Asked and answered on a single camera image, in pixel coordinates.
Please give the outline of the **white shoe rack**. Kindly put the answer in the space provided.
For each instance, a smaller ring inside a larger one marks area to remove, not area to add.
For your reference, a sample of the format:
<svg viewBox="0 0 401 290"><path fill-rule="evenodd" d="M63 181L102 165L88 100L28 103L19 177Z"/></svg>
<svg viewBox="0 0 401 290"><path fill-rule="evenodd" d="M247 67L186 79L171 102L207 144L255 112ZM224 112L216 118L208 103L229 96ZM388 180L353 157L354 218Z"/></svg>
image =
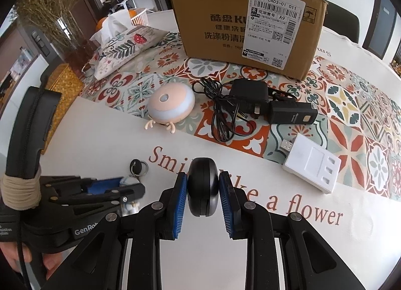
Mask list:
<svg viewBox="0 0 401 290"><path fill-rule="evenodd" d="M122 9L134 10L137 5L134 0L112 0L110 4L110 13L117 12Z"/></svg>

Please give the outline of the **black power adapter with cable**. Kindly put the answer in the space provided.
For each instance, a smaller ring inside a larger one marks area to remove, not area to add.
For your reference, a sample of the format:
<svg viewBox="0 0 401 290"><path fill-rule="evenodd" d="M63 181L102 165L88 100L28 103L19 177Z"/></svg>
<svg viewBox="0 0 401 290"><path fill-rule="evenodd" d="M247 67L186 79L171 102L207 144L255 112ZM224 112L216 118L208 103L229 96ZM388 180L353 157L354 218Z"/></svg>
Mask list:
<svg viewBox="0 0 401 290"><path fill-rule="evenodd" d="M256 125L249 116L262 115L268 105L268 86L260 80L239 78L223 84L202 77L192 90L213 102L211 134L220 143L251 135Z"/></svg>

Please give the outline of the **patterned tile table runner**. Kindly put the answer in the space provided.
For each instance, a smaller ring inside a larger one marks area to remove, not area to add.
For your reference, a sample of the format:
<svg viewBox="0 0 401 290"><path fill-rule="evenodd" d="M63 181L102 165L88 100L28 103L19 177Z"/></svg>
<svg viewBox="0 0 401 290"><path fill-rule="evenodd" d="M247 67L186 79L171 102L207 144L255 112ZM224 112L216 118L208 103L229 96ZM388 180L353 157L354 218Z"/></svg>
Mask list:
<svg viewBox="0 0 401 290"><path fill-rule="evenodd" d="M339 183L400 199L400 78L346 38L324 31L297 80L190 58L169 33L110 76L85 78L81 95L148 118L149 100L169 83L186 84L196 99L178 130L277 163L283 144L303 135L339 157Z"/></svg>

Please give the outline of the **white fruit basket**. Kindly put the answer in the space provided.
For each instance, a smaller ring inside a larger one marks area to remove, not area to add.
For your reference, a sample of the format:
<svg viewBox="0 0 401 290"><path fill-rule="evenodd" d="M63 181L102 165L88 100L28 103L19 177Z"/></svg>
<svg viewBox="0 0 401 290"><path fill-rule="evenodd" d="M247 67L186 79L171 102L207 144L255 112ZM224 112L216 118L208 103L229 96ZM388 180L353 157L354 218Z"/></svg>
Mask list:
<svg viewBox="0 0 401 290"><path fill-rule="evenodd" d="M147 17L147 9L146 8L137 8L137 9L130 9L136 10L137 15L131 18L131 23L133 25L143 25L147 26L149 24L148 17Z"/></svg>

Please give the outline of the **glass vase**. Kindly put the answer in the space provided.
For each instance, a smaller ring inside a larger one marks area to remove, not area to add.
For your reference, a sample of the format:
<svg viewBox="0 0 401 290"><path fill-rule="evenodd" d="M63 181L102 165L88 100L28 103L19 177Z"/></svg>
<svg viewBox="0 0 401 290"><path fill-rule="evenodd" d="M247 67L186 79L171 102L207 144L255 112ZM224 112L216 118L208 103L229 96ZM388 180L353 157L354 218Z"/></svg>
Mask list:
<svg viewBox="0 0 401 290"><path fill-rule="evenodd" d="M92 58L96 46L88 41L79 28L71 12L65 12L56 20L58 28L58 47L63 58L78 71Z"/></svg>

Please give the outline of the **pink round night light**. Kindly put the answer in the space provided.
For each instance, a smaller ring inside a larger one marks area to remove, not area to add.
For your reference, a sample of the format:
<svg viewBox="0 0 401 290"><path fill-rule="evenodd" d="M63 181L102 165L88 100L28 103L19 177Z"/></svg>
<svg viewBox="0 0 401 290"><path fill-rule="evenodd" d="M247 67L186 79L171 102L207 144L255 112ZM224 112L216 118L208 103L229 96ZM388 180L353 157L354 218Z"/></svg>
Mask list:
<svg viewBox="0 0 401 290"><path fill-rule="evenodd" d="M188 85L178 82L167 83L157 89L147 102L150 119L144 128L147 130L155 124L160 124L174 134L176 123L188 117L194 105L194 91Z"/></svg>

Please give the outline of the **floral fabric tissue cover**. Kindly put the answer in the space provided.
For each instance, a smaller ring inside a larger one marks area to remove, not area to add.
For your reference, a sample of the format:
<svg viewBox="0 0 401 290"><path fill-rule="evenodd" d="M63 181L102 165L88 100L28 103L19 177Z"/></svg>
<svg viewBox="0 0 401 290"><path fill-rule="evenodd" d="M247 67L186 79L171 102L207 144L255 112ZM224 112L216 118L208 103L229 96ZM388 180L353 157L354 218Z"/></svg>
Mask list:
<svg viewBox="0 0 401 290"><path fill-rule="evenodd" d="M140 53L157 45L167 34L148 25L133 25L128 10L108 16L102 29L90 38L98 45L88 62L92 75L97 80L108 77Z"/></svg>

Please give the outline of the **brown cardboard box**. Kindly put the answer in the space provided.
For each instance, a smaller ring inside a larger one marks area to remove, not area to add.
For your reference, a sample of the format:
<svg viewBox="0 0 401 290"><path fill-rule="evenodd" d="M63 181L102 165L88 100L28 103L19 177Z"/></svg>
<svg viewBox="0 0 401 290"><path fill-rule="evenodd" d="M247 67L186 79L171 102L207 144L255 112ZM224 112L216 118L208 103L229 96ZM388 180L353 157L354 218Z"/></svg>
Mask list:
<svg viewBox="0 0 401 290"><path fill-rule="evenodd" d="M303 80L326 15L325 0L171 0L187 56Z"/></svg>

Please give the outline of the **astronaut figurine keychain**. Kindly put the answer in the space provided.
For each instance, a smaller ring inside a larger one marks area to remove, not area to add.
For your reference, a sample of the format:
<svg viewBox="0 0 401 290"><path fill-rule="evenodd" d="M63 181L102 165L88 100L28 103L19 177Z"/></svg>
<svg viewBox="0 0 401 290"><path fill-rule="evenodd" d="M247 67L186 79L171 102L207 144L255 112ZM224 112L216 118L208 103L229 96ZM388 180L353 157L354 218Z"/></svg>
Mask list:
<svg viewBox="0 0 401 290"><path fill-rule="evenodd" d="M141 184L141 177L145 176L149 170L147 163L140 159L133 159L129 165L129 176L123 177L120 181L121 187L128 187L136 184ZM143 195L138 197L138 199L128 199L126 196L122 198L122 215L127 216L139 212L140 209L140 199Z"/></svg>

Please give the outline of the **orange fruit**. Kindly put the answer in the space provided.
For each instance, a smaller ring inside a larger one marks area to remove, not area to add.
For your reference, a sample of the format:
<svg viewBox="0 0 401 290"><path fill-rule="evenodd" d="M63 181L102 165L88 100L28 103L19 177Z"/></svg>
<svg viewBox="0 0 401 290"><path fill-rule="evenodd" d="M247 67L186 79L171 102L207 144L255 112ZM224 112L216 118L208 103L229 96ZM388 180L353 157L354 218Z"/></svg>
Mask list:
<svg viewBox="0 0 401 290"><path fill-rule="evenodd" d="M128 10L128 12L129 12L129 16L130 16L131 18L133 18L133 17L135 17L135 16L137 15L136 10Z"/></svg>
<svg viewBox="0 0 401 290"><path fill-rule="evenodd" d="M106 19L107 19L107 17L103 17L102 19L100 19L100 20L98 21L98 23L96 24L96 27L95 27L95 31L96 31L96 32L102 29L103 22L104 22Z"/></svg>

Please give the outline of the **black bike flashlight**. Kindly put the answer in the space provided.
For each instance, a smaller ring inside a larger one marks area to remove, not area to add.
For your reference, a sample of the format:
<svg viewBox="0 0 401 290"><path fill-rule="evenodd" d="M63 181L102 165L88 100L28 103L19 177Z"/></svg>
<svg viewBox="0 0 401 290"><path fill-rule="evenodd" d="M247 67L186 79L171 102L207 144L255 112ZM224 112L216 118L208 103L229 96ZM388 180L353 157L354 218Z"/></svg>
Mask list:
<svg viewBox="0 0 401 290"><path fill-rule="evenodd" d="M298 102L288 92L268 88L269 101L266 118L270 124L312 124L318 110L312 103Z"/></svg>

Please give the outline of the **dark grey dining chair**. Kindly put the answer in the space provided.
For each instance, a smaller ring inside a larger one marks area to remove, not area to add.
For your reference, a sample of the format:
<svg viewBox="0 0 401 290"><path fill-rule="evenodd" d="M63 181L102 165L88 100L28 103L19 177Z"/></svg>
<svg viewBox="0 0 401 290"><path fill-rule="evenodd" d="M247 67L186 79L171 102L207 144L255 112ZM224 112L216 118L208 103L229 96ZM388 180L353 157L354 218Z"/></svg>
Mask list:
<svg viewBox="0 0 401 290"><path fill-rule="evenodd" d="M360 21L355 14L348 10L328 2L324 26L343 35L352 42L357 43L360 37Z"/></svg>

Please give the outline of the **black round mouse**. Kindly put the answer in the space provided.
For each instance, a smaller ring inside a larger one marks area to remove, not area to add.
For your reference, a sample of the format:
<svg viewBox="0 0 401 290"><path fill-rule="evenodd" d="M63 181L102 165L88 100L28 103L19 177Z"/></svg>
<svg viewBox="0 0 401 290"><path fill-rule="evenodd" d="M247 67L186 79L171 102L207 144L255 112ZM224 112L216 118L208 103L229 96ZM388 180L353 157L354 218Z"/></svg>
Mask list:
<svg viewBox="0 0 401 290"><path fill-rule="evenodd" d="M211 158L195 158L187 173L187 197L195 217L209 217L216 212L220 182L218 169Z"/></svg>

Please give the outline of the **white USB charger hub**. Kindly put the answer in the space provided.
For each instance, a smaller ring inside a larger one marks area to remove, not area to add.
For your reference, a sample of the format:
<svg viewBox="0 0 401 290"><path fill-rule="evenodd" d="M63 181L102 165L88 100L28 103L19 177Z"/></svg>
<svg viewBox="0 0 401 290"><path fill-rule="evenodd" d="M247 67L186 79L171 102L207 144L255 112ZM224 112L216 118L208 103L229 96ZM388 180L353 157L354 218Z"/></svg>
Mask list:
<svg viewBox="0 0 401 290"><path fill-rule="evenodd" d="M294 141L282 140L280 149L287 153L283 169L313 185L324 194L334 190L341 159L304 135Z"/></svg>

